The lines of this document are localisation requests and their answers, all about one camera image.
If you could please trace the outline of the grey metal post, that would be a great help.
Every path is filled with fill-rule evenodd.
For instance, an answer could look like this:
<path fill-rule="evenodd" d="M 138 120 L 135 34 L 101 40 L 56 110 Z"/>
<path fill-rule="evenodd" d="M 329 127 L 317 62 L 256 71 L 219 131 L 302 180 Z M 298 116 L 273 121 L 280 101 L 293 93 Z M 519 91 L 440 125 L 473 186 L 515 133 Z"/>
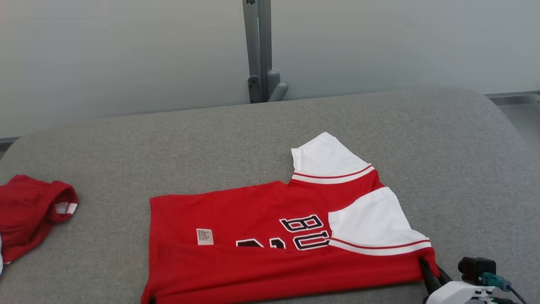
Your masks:
<path fill-rule="evenodd" d="M 282 101 L 289 90 L 273 68 L 271 4 L 271 0 L 242 0 L 251 103 Z"/>

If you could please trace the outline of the red white jersey shirt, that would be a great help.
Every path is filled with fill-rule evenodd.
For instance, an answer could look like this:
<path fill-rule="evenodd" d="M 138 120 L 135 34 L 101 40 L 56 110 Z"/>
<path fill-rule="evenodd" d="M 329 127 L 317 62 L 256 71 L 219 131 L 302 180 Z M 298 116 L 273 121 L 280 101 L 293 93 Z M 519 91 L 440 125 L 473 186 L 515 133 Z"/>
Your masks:
<path fill-rule="evenodd" d="M 292 149 L 281 181 L 150 199 L 141 304 L 217 304 L 415 282 L 440 272 L 372 164 L 329 133 Z"/>

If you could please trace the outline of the red shorts with white stripe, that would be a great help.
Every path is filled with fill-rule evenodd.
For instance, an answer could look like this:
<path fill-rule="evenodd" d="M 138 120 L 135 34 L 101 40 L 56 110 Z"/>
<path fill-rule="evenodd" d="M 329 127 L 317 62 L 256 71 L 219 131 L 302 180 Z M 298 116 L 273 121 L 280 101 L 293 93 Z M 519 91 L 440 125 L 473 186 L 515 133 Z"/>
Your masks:
<path fill-rule="evenodd" d="M 37 247 L 54 225 L 70 219 L 78 206 L 75 189 L 15 175 L 0 185 L 0 252 L 9 264 Z"/>

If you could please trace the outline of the grey fabric sofa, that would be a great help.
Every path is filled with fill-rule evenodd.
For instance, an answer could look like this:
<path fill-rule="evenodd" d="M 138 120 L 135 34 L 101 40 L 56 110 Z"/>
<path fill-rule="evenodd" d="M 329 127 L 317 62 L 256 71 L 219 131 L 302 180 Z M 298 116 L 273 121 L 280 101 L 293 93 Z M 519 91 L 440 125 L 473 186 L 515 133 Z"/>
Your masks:
<path fill-rule="evenodd" d="M 72 185 L 75 216 L 0 275 L 0 304 L 139 304 L 153 196 L 281 180 L 322 132 L 374 164 L 453 278 L 491 258 L 540 304 L 540 157 L 470 89 L 432 87 L 79 122 L 19 138 L 0 160 Z"/>

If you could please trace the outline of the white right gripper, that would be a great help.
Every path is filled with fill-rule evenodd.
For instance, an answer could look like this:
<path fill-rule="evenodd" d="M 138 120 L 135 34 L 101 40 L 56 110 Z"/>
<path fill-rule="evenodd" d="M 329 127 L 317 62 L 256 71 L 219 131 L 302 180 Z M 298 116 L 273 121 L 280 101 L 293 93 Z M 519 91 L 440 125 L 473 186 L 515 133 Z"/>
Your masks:
<path fill-rule="evenodd" d="M 439 276 L 436 277 L 424 257 L 419 258 L 419 263 L 427 293 L 430 294 L 426 304 L 493 304 L 491 297 L 494 286 L 453 281 L 439 265 Z"/>

